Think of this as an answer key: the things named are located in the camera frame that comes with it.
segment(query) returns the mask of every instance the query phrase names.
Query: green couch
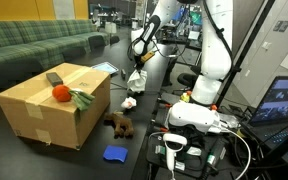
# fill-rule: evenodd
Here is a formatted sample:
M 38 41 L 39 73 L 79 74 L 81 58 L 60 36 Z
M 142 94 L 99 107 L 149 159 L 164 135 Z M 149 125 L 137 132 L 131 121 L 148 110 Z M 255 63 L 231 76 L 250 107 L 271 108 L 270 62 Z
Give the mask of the green couch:
M 90 20 L 0 21 L 0 63 L 35 57 L 46 70 L 64 62 L 66 49 L 90 50 L 88 38 L 95 35 L 109 44 Z

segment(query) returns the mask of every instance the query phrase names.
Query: stuffed animal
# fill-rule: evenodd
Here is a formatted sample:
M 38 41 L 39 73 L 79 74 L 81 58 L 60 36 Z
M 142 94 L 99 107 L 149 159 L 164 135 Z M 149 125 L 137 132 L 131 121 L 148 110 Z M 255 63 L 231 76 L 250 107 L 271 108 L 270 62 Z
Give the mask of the stuffed animal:
M 132 120 L 130 118 L 124 117 L 122 112 L 114 112 L 111 114 L 105 113 L 104 119 L 114 122 L 115 136 L 133 136 L 134 129 Z

